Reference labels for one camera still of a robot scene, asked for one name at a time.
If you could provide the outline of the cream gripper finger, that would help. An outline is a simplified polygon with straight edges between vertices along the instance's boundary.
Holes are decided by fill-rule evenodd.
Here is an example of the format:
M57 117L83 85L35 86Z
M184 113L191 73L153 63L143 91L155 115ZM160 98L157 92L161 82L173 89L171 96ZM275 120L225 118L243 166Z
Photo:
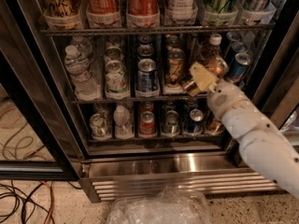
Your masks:
M195 62L189 69L199 91L212 91L217 85L217 76L202 64Z

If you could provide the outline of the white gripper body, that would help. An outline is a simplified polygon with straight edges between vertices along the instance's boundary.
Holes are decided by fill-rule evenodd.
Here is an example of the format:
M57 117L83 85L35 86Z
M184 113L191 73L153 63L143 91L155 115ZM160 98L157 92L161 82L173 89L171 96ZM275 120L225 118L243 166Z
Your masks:
M245 93L234 83L221 80L212 91L207 94L206 103L214 117L221 119L234 104L243 100L247 101L248 99Z

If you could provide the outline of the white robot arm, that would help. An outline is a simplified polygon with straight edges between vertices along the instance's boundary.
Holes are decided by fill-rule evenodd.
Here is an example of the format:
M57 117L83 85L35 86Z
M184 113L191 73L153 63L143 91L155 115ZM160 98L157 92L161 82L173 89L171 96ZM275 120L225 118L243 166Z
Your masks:
M253 171L299 198L299 154L277 126L235 84L218 78L200 63L190 73L207 92L207 106L239 144L239 154Z

